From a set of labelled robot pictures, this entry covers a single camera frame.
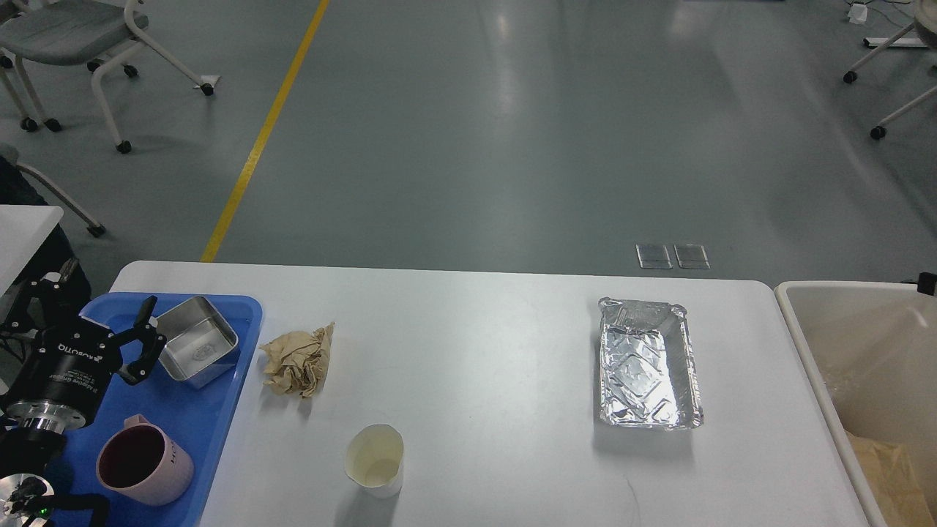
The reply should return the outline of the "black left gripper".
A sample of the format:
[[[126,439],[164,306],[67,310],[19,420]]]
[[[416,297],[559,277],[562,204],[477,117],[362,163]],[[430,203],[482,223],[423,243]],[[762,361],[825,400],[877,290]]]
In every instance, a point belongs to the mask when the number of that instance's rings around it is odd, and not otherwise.
[[[68,321],[81,311],[70,286],[78,267],[79,260],[70,258],[57,272],[28,280],[3,320],[3,334],[39,333],[4,394],[4,413],[21,427],[37,419],[53,420],[59,428],[90,426],[113,375],[137,386],[153,373],[166,346],[153,317],[156,296],[143,301],[133,326],[120,333],[96,321]],[[134,341],[141,352],[124,364],[122,347]]]

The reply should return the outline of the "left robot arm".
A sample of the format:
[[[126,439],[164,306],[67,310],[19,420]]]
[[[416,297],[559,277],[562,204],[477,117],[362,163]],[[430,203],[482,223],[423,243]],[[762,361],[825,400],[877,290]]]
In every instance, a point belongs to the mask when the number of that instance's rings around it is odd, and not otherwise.
[[[153,373],[166,345],[153,311],[143,301],[130,329],[110,327],[63,308],[64,284],[78,268],[70,259],[57,272],[30,279],[15,296],[2,323],[3,337],[29,343],[19,373],[2,396],[2,413],[13,423],[2,433],[2,524],[53,526],[59,510],[91,513],[103,526],[110,502],[98,493],[61,493],[45,476],[66,447],[68,430],[90,426],[114,375],[136,386]]]

